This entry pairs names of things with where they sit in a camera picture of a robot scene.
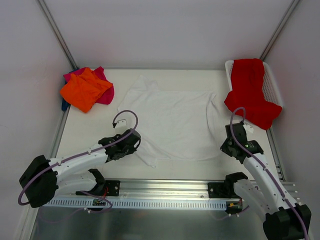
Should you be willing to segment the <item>white t shirt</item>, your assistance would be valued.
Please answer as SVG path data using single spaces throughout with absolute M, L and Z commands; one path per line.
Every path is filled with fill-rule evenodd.
M 140 76 L 118 111 L 138 117 L 141 136 L 137 156 L 148 166 L 160 160 L 206 161 L 220 155 L 220 113 L 213 91 L 160 90 L 154 80 Z

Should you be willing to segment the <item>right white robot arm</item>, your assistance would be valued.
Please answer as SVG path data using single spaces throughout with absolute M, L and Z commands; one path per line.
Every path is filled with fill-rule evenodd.
M 257 187 L 243 172 L 225 177 L 219 195 L 225 198 L 242 198 L 262 221 L 269 240 L 307 240 L 311 210 L 300 205 L 271 172 L 264 151 L 257 141 L 247 139 L 244 123 L 225 127 L 226 139 L 221 151 L 239 161 L 251 174 Z

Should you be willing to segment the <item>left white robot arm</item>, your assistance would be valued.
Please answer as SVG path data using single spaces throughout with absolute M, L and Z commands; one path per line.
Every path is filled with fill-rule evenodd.
M 130 128 L 123 134 L 104 137 L 88 150 L 73 156 L 35 157 L 19 179 L 22 187 L 19 205 L 39 208 L 63 194 L 102 194 L 105 180 L 95 167 L 133 154 L 140 143 L 140 134 Z

